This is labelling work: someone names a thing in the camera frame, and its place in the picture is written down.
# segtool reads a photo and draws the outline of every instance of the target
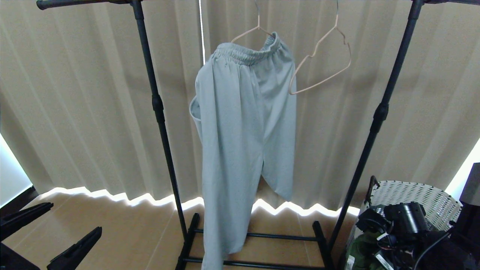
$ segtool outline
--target pants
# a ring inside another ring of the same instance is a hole
[[[203,270],[222,269],[226,256],[243,247],[260,174],[285,200],[291,197],[294,71],[273,33],[260,51],[219,45],[197,75],[190,113],[203,146]]]

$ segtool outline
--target white woven basket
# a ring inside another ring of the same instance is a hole
[[[450,228],[449,221],[456,221],[462,205],[443,190],[427,184],[381,181],[372,191],[372,205],[395,205],[418,202],[423,205],[426,218],[438,230]]]

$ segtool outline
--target tile grout line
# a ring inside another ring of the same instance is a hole
[[[165,234],[165,231],[167,230],[168,226],[170,225],[170,222],[172,221],[172,217],[173,217],[173,214],[175,213],[175,210],[176,210],[176,208],[174,208],[174,210],[172,211],[172,214],[170,214],[170,219],[168,220],[167,225],[165,226],[165,229],[163,229],[163,232],[160,235],[160,239],[158,240],[158,242],[155,246],[155,249],[152,251],[152,255],[150,255],[150,258],[149,258],[148,263],[145,267],[145,270],[147,270],[148,267],[150,266],[150,263],[153,260],[153,256],[155,255],[155,251],[158,249],[158,246],[160,245],[160,241],[162,241],[163,235]]]
[[[301,223],[300,223],[300,217],[297,214],[297,221],[299,223],[299,227],[300,227],[300,233],[301,233],[301,236],[305,236],[305,234],[303,233],[303,230],[301,228]],[[303,246],[305,247],[305,252],[307,253],[307,260],[308,260],[308,265],[312,266],[312,262],[310,261],[310,256],[308,255],[308,249],[307,249],[307,244],[305,243],[305,241],[303,241]]]
[[[62,204],[60,204],[55,210],[53,210],[52,212],[50,212],[50,213],[49,213],[49,217],[50,217],[51,215],[53,215],[53,213],[55,213],[58,209],[60,209],[60,208],[61,208],[66,202],[68,202],[72,197],[73,197],[73,196],[69,196],[68,199],[66,199]],[[23,241],[25,241],[25,239],[26,239],[29,235],[31,235],[31,234],[32,234],[40,225],[42,225],[46,220],[47,220],[47,219],[42,220],[42,222],[40,222],[37,226],[35,226],[35,228],[33,228],[33,229],[32,229],[29,233],[27,233],[20,241],[18,241],[18,243],[15,245],[15,247],[13,247],[13,248],[11,247],[11,249],[15,250]]]

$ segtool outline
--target empty hanger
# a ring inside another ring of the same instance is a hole
[[[309,86],[305,89],[302,89],[300,91],[297,91],[295,93],[292,93],[292,84],[293,84],[293,80],[295,78],[295,76],[297,75],[299,69],[301,68],[301,66],[303,65],[303,63],[305,63],[305,61],[307,60],[307,58],[313,58],[315,57],[315,54],[317,54],[317,49],[318,49],[318,46],[320,45],[320,43],[330,34],[333,32],[333,30],[337,30],[342,36],[343,36],[343,45],[347,45],[348,46],[348,53],[349,53],[349,61],[348,61],[348,65],[343,68],[342,70],[340,70],[339,72],[333,74],[332,76],[324,79],[323,81],[319,82],[319,83],[316,83],[312,86]],[[288,87],[288,92],[291,94],[291,95],[296,95],[298,93],[301,93],[301,92],[304,92],[304,91],[307,91],[309,89],[312,89],[328,80],[330,80],[331,78],[337,76],[338,74],[340,74],[342,71],[346,70],[350,64],[352,63],[352,52],[350,50],[350,43],[347,43],[345,42],[345,34],[343,34],[343,32],[338,28],[338,0],[336,0],[336,18],[335,18],[335,26],[330,29],[318,42],[317,42],[317,45],[315,45],[315,50],[313,51],[313,54],[312,55],[307,55],[305,56],[305,58],[303,58],[303,60],[300,62],[300,64],[298,65],[297,69],[295,70],[295,73],[293,74],[292,78],[290,79],[290,86]]]
[[[240,36],[232,39],[231,43],[235,42],[237,39],[245,36],[246,34],[249,34],[249,33],[253,32],[253,31],[255,31],[255,30],[262,30],[262,31],[264,31],[266,34],[268,34],[268,35],[270,35],[271,37],[273,37],[273,35],[272,35],[271,33],[268,33],[265,29],[263,29],[263,28],[260,26],[260,7],[258,7],[257,0],[255,0],[255,6],[257,6],[257,12],[258,12],[258,23],[257,23],[257,26],[254,27],[254,28],[252,28],[252,29],[250,29],[250,30],[248,30],[247,32],[241,34]]]

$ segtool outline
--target curtain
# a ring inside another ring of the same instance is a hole
[[[352,64],[298,95],[292,202],[341,205],[410,5],[340,1],[339,27]],[[334,1],[261,0],[259,6],[262,27],[279,33],[297,64],[335,22]],[[253,0],[143,1],[143,7],[180,196],[187,201],[201,196],[202,146],[188,112],[195,76],[218,44],[256,26],[257,10]],[[479,13],[480,6],[423,6],[357,202],[371,175],[445,189],[479,139]],[[1,132],[37,190],[85,186],[126,192],[129,199],[171,195],[131,7],[40,11],[32,1],[2,1],[0,16]],[[258,31],[238,43],[259,49],[264,39]],[[347,64],[342,44],[334,32],[320,45],[298,73],[299,89]],[[274,207],[283,202],[263,182],[258,196]]]

